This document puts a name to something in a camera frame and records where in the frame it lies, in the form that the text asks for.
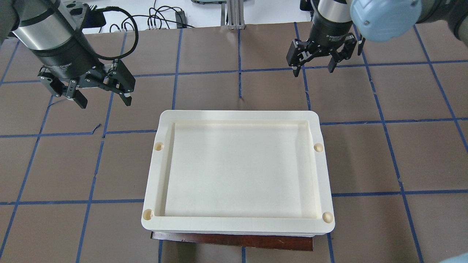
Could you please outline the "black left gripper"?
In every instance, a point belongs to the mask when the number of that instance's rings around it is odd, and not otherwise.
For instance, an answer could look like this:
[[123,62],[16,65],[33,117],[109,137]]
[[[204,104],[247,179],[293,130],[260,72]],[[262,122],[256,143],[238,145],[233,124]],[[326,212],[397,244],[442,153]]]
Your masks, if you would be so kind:
[[131,106],[131,93],[136,80],[122,58],[132,50],[113,57],[95,52],[84,35],[65,40],[57,47],[37,50],[42,68],[37,77],[54,96],[69,96],[81,109],[88,104],[79,88],[100,88],[121,96],[126,106]]

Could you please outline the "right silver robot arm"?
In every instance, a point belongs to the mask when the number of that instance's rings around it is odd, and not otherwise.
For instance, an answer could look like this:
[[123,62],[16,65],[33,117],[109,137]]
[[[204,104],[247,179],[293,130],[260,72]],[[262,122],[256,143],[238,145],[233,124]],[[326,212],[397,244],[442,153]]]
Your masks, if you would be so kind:
[[361,55],[366,41],[386,42],[416,24],[444,20],[456,39],[467,44],[466,0],[303,0],[301,10],[312,13],[306,41],[294,39],[286,61],[297,77],[314,58],[330,57],[328,70]]

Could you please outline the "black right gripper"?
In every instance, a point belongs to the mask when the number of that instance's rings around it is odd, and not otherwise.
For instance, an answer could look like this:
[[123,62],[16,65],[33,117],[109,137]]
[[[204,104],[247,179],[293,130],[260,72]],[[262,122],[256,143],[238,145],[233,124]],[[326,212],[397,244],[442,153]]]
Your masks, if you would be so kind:
[[294,77],[300,74],[300,67],[314,58],[331,56],[329,73],[338,63],[349,60],[357,46],[357,39],[350,32],[353,22],[333,22],[322,15],[314,15],[309,38],[306,41],[294,39],[286,55],[286,62],[292,68]]

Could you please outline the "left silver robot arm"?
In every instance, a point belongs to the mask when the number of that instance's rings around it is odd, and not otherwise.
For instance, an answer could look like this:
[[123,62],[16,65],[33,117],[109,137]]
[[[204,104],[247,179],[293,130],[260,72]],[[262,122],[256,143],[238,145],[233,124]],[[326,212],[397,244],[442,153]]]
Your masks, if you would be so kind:
[[[98,54],[83,34],[84,28],[104,26],[105,12],[125,14],[134,27],[132,48],[122,55]],[[10,34],[42,62],[37,78],[52,96],[64,96],[85,109],[88,100],[80,90],[100,88],[131,105],[136,80],[122,59],[136,49],[139,32],[128,11],[95,8],[76,0],[2,0],[1,41]]]

